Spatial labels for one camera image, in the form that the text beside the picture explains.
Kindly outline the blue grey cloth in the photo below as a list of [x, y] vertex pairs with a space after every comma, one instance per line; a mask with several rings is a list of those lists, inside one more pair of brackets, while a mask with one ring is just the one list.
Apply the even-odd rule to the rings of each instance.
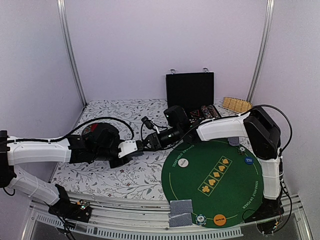
[[138, 156], [142, 156], [143, 154], [144, 154], [143, 151], [135, 151], [135, 152], [130, 153], [128, 156], [129, 157], [138, 157]]

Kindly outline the white dealer button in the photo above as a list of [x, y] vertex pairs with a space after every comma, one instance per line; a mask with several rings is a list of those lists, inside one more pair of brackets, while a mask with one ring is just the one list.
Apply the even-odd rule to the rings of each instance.
[[178, 160], [178, 165], [181, 168], [186, 168], [189, 165], [189, 161], [186, 158], [181, 158]]

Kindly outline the dealt card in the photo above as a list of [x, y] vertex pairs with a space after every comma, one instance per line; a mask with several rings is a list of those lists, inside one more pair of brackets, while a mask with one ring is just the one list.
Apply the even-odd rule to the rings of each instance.
[[239, 137], [229, 137], [227, 140], [231, 146], [239, 146], [240, 145]]
[[185, 214], [193, 212], [191, 199], [171, 200], [169, 205], [171, 214]]
[[169, 213], [169, 227], [184, 227], [191, 226], [193, 224], [191, 213]]

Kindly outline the green white poker chip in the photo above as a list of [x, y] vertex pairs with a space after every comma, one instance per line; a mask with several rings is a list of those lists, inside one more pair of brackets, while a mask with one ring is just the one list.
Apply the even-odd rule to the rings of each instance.
[[207, 218], [204, 214], [197, 214], [195, 216], [195, 223], [199, 226], [205, 226], [207, 224]]

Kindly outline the orange big blind button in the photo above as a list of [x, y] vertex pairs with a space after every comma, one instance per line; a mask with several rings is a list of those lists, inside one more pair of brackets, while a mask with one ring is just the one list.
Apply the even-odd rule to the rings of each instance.
[[227, 218], [223, 214], [217, 214], [213, 217], [213, 223], [216, 226], [224, 226], [227, 223]]

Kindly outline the blue small blind button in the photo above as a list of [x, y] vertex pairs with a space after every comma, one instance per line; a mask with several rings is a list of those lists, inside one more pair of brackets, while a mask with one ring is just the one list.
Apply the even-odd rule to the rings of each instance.
[[244, 162], [247, 164], [247, 165], [253, 165], [254, 164], [254, 159], [252, 157], [249, 157], [249, 156], [246, 156], [244, 158]]

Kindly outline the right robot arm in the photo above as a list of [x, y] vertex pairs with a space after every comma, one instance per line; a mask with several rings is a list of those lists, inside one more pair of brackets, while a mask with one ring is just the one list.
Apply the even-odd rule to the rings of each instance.
[[275, 201], [281, 193], [281, 130], [263, 106], [254, 106], [237, 115], [207, 118], [191, 123], [185, 110], [173, 105], [164, 111], [169, 129], [149, 134], [141, 140], [126, 140], [116, 144], [119, 158], [135, 152], [163, 151], [180, 141], [208, 142], [221, 138], [246, 137], [262, 168], [263, 196], [268, 199], [259, 206], [262, 218], [278, 210]]

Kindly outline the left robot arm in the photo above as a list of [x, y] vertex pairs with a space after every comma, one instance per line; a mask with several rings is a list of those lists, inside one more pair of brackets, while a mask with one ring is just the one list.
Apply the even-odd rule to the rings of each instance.
[[143, 148], [142, 141], [122, 140], [116, 127], [103, 122], [87, 125], [80, 135], [68, 134], [59, 139], [17, 138], [2, 130], [0, 186], [42, 200], [54, 206], [63, 217], [70, 217], [75, 210], [64, 187], [40, 180], [20, 168], [20, 164], [108, 161], [111, 168], [117, 168], [129, 162], [129, 155]]

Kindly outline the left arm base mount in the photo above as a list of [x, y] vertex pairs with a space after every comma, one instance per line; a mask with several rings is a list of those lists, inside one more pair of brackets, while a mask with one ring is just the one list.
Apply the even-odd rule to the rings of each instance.
[[58, 201], [54, 205], [49, 205], [48, 213], [61, 219], [88, 223], [93, 210], [90, 202], [80, 199], [76, 203], [72, 203], [64, 187], [58, 184], [54, 186], [58, 190]]

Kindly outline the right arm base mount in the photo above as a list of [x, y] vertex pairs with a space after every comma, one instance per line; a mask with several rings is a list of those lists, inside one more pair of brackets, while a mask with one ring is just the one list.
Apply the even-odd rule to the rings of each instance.
[[284, 220], [284, 207], [282, 205], [281, 199], [278, 200], [269, 200], [264, 199], [262, 204], [258, 208], [258, 210], [253, 209], [246, 209], [242, 215], [241, 219], [244, 223], [251, 223], [256, 221], [262, 221], [268, 218], [274, 218], [272, 221], [265, 221], [256, 224], [257, 230], [264, 236], [270, 236], [287, 225], [289, 222], [292, 211], [293, 211], [293, 201], [292, 198], [289, 196], [289, 214], [287, 218]]

